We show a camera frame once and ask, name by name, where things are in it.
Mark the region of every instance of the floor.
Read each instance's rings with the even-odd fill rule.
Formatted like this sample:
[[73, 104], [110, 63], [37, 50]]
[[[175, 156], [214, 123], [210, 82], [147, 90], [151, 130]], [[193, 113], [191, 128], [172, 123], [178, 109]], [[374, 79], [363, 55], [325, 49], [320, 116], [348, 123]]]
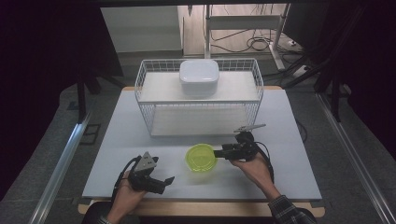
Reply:
[[[222, 57], [224, 53], [214, 51], [214, 57]], [[120, 56], [120, 62], [124, 77], [117, 78], [127, 85], [134, 85], [135, 75], [142, 58], [163, 59], [200, 55], [198, 51], [193, 50], [189, 53], [184, 50], [184, 54], [182, 55], [180, 52], [154, 52], [144, 55], [123, 54]], [[236, 55], [236, 57], [255, 57], [262, 71], [265, 85], [278, 85], [281, 82], [288, 82], [293, 79], [292, 75], [285, 76], [277, 72], [272, 57], [268, 53], [258, 54], [253, 51], [250, 54], [242, 54], [242, 56]], [[285, 55], [284, 63], [290, 65], [287, 62], [294, 62], [299, 57], [298, 54]], [[320, 106], [318, 97], [313, 91], [313, 83], [315, 83], [316, 78], [311, 77], [295, 87], [287, 89], [287, 95], [295, 118], [302, 124], [299, 126], [302, 139], [323, 197], [322, 204], [326, 207], [326, 214], [318, 219], [318, 223], [384, 223], [377, 214], [372, 199], [369, 198], [366, 189], [361, 184], [354, 166]], [[79, 223], [83, 219], [83, 215], [78, 212], [78, 205], [88, 201], [80, 198], [80, 195], [120, 95], [120, 88], [100, 78], [99, 82], [102, 86], [100, 94], [91, 95], [87, 93], [87, 105], [92, 110], [92, 117], [87, 128], [89, 131], [83, 136], [78, 146], [55, 201], [49, 210], [46, 223]], [[28, 161], [4, 200], [0, 202], [0, 223], [27, 223], [35, 210], [43, 189], [46, 187], [78, 119], [76, 86], [64, 90], [60, 100], [61, 103], [57, 113], [33, 157]], [[393, 208], [393, 214], [395, 214], [395, 160], [354, 114], [347, 103], [347, 94], [340, 100], [340, 117], [344, 129], [367, 167], [367, 171], [373, 177], [374, 182], [388, 201], [389, 207]], [[199, 219], [190, 219], [190, 222], [194, 220], [197, 222]], [[155, 223], [157, 221], [161, 223], [186, 223], [188, 220], [182, 219], [180, 221], [155, 217], [142, 218], [141, 220], [142, 223]], [[263, 220], [235, 220], [235, 223], [237, 222], [262, 223]]]

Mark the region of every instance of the lime green bowl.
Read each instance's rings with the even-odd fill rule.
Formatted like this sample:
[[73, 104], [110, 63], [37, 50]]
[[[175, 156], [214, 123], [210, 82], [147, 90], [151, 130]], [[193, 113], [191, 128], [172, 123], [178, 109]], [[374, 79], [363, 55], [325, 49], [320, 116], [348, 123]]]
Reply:
[[198, 144], [191, 147], [186, 153], [185, 160], [193, 172], [210, 171], [218, 162], [213, 147], [208, 144]]

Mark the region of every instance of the white lid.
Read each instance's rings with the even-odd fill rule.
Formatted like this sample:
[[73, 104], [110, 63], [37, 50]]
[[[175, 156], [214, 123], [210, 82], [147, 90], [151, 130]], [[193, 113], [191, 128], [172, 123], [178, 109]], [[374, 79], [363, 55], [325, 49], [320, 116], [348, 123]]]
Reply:
[[182, 83], [217, 82], [219, 66], [210, 59], [188, 60], [180, 65], [180, 81]]

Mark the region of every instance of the white tabletop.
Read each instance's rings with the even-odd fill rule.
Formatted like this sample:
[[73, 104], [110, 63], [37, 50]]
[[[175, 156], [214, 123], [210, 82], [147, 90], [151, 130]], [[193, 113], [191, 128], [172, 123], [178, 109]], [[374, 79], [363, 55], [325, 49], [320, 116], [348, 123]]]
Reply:
[[[256, 124], [256, 141], [267, 145], [275, 170], [275, 184], [291, 200], [320, 200], [321, 195], [306, 156], [285, 91], [264, 91]], [[157, 137], [151, 138], [133, 91], [122, 91], [99, 149], [83, 197], [109, 198], [120, 171], [132, 158], [148, 151], [159, 157], [151, 177], [159, 180], [174, 176], [163, 195], [148, 193], [147, 198], [171, 200], [250, 201], [265, 197], [244, 174], [228, 161], [219, 159], [216, 167], [204, 174], [192, 173], [184, 156], [199, 143], [221, 149], [221, 144], [236, 143], [233, 137]]]

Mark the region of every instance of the table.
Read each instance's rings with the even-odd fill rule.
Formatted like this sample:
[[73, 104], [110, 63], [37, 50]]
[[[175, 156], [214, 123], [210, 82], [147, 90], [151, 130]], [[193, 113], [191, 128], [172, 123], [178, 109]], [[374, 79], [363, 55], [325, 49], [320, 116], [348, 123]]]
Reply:
[[[219, 149], [221, 143], [235, 142], [233, 137], [189, 137], [180, 139], [177, 143], [175, 138], [150, 138], [139, 113], [133, 88], [124, 89], [92, 167], [83, 197], [109, 198], [124, 164], [147, 150], [152, 156], [160, 157], [151, 176], [164, 180], [174, 175], [176, 179], [163, 195], [147, 194], [146, 199], [135, 210], [137, 215], [271, 216], [269, 208], [263, 205], [266, 200], [262, 193], [227, 161], [219, 159], [213, 171], [200, 176], [188, 171], [184, 164], [184, 154], [193, 144], [205, 141]], [[264, 142], [270, 150], [276, 186], [295, 201], [297, 206], [307, 208], [315, 216], [322, 217], [324, 208], [313, 208], [310, 205], [311, 201], [319, 201], [321, 195], [285, 91], [264, 91], [256, 123], [264, 121], [267, 126], [253, 131], [253, 134], [257, 141]], [[172, 154], [164, 152], [169, 147], [172, 148]], [[235, 179], [238, 180], [237, 184], [230, 184]], [[86, 209], [87, 206], [84, 205], [79, 207], [82, 213]]]

